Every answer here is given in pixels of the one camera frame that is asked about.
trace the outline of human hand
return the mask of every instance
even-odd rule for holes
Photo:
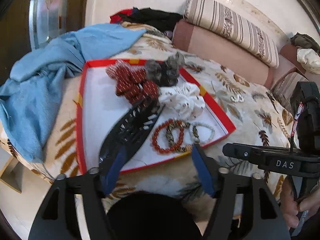
[[[283,217],[288,226],[288,229],[296,228],[299,224],[299,219],[297,217],[298,212],[308,210],[309,212],[307,219],[317,213],[320,206],[320,187],[318,187],[312,194],[310,194],[300,204],[298,204],[294,201],[292,186],[287,177],[282,184],[280,201],[280,210],[283,213]]]

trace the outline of wooden furniture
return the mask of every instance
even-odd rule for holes
[[[18,160],[0,148],[0,181],[12,188],[18,193],[21,193],[15,174],[12,171],[18,164]]]

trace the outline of floor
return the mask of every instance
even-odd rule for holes
[[[87,0],[86,25],[109,22],[109,15],[136,6],[182,12],[185,0]],[[287,42],[287,36],[306,33],[320,43],[307,14],[296,0],[218,0],[244,15],[272,35],[277,47]],[[21,178],[22,194],[0,182],[0,209],[22,240],[28,239],[33,219],[50,185],[19,164],[15,172]],[[79,223],[83,239],[89,239],[84,226],[81,200],[77,199]],[[206,223],[200,223],[203,231]]]

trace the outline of floral bedsheet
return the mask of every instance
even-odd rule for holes
[[[171,41],[153,27],[129,23],[124,25],[127,28],[148,28],[148,32],[129,50],[113,58],[165,60],[176,53],[177,49],[173,47]],[[292,115],[265,87],[247,82],[214,61],[203,60],[184,51],[180,52],[188,63],[186,70],[212,95],[237,128],[225,140],[206,148],[205,153],[235,174],[251,176],[255,172],[260,173],[275,198],[278,199],[284,175],[259,170],[257,166],[247,161],[225,157],[222,154],[222,147],[226,143],[233,142],[288,147],[288,131],[291,129]],[[1,128],[2,147],[50,183],[60,173],[68,176],[79,175],[75,125],[76,105],[81,103],[77,98],[80,78],[65,80],[60,111],[51,136],[44,147],[44,164],[26,162],[14,149]],[[230,99],[231,96],[237,95],[242,95],[243,103],[234,103]],[[208,220],[215,203],[215,200],[204,193],[191,156],[121,175],[114,191],[104,199],[104,206],[108,209],[122,197],[138,191],[181,199],[185,207],[194,215],[195,221]],[[236,205],[235,215],[239,215],[240,210],[241,205]]]

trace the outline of red beaded bracelet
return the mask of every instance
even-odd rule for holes
[[[181,144],[183,143],[183,137],[184,137],[184,127],[182,126],[182,122],[181,121],[177,121],[177,123],[179,124],[179,130],[180,130],[180,133],[179,133],[179,139],[178,139],[178,142],[176,144],[174,144],[172,147],[168,148],[168,149],[163,149],[161,148],[158,143],[157,143],[157,139],[158,139],[158,135],[159,135],[159,132],[167,127],[169,124],[173,123],[174,121],[172,119],[169,119],[167,120],[166,122],[164,122],[163,124],[159,125],[153,136],[152,136],[152,145],[153,147],[161,154],[165,153],[170,153],[170,152],[174,152],[176,151],[180,146]]]

